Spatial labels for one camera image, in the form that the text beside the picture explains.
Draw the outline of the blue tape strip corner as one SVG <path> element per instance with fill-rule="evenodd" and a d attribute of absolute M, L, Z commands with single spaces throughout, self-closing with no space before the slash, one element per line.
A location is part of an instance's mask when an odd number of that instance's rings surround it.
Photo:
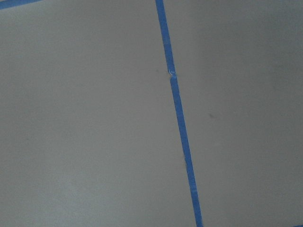
<path fill-rule="evenodd" d="M 26 5 L 34 2 L 39 2 L 40 0 L 1 0 L 0 9 L 8 9 L 11 7 Z"/>

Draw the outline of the long blue tape strip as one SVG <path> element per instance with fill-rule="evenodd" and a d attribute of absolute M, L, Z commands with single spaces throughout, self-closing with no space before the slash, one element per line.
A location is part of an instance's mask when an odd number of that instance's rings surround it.
<path fill-rule="evenodd" d="M 175 70 L 175 64 L 173 59 L 173 51 L 171 46 L 171 40 L 169 35 L 169 28 L 166 18 L 166 11 L 164 6 L 164 1 L 156 0 L 156 10 L 158 14 L 158 21 L 160 25 L 162 43 L 164 48 L 165 60 L 167 65 L 167 71 L 170 74 L 170 86 L 173 96 L 173 102 L 175 106 L 176 118 L 178 123 L 178 130 L 180 134 L 180 141 L 182 145 L 184 160 L 186 164 L 186 172 L 187 172 L 187 180 L 191 195 L 191 201 L 193 206 L 193 212 L 195 217 L 195 222 L 197 227 L 203 227 L 203 216 L 201 212 L 200 202 L 199 202 L 199 195 L 198 189 L 196 185 L 196 178 L 194 167 L 192 163 L 191 151 L 188 141 L 187 129 L 186 129 L 186 122 L 182 107 L 182 101 L 178 86 L 178 77 Z"/>

